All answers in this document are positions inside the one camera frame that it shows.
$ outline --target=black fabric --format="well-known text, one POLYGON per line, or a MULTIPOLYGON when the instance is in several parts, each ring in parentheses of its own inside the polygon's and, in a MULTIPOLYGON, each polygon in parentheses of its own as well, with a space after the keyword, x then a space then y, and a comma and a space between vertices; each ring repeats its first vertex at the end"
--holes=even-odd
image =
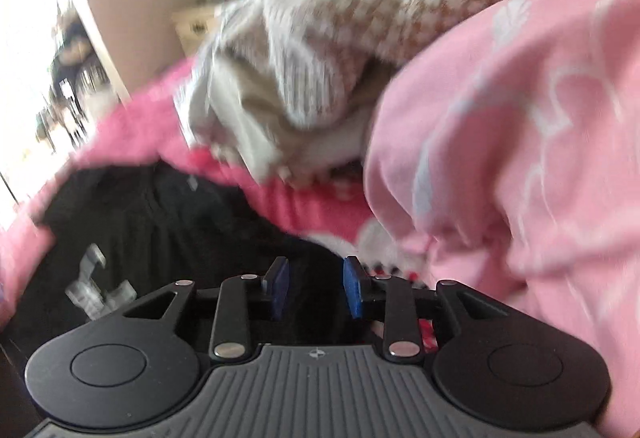
POLYGON ((164 162, 88 169, 72 174, 42 223, 56 244, 2 335, 19 366, 44 342, 88 320, 65 290, 78 279, 92 243, 106 258, 105 269, 92 274, 100 290, 113 291, 128 280, 138 297, 178 279, 217 287, 227 277, 263 274, 276 257, 286 256, 292 268, 286 316, 271 341, 328 343, 344 330, 341 258, 283 233, 255 213, 236 187, 183 174, 164 162))

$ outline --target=pile of clothes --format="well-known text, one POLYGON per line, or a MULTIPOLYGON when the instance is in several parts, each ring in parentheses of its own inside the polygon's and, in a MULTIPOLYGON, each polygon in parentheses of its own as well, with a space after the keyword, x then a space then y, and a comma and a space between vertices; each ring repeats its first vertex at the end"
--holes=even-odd
POLYGON ((185 138, 259 182, 358 160, 396 69, 499 1, 234 0, 176 95, 185 138))

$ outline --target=metal screw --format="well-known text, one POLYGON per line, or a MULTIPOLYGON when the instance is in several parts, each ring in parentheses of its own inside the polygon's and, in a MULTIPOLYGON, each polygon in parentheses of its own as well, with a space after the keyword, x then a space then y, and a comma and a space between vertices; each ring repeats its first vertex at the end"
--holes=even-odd
POLYGON ((394 357, 415 357, 420 353, 420 346, 415 342, 396 341, 389 346, 389 353, 394 357))
POLYGON ((220 358, 238 358, 244 355, 245 348, 239 342, 222 342, 218 344, 213 353, 220 358))

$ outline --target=pink fabric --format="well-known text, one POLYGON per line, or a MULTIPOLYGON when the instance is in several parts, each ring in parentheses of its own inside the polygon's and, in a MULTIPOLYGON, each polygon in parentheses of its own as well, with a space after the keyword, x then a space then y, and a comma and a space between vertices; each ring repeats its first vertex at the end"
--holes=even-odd
POLYGON ((182 63, 163 79, 135 93, 126 108, 118 107, 98 125, 92 143, 21 209, 8 231, 0 232, 0 328, 14 314, 17 300, 53 244, 50 232, 36 227, 31 217, 48 205, 59 184, 76 167, 139 164, 162 158, 186 173, 239 185, 262 216, 285 231, 313 237, 338 253, 358 254, 358 250, 379 239, 376 231, 371 232, 379 225, 360 183, 328 183, 305 191, 292 190, 279 180, 259 186, 246 170, 220 164, 208 150, 188 150, 172 94, 190 69, 190 62, 182 63))
POLYGON ((383 96, 369 204, 423 280, 454 278, 592 344, 606 436, 640 428, 640 0, 507 0, 383 96))

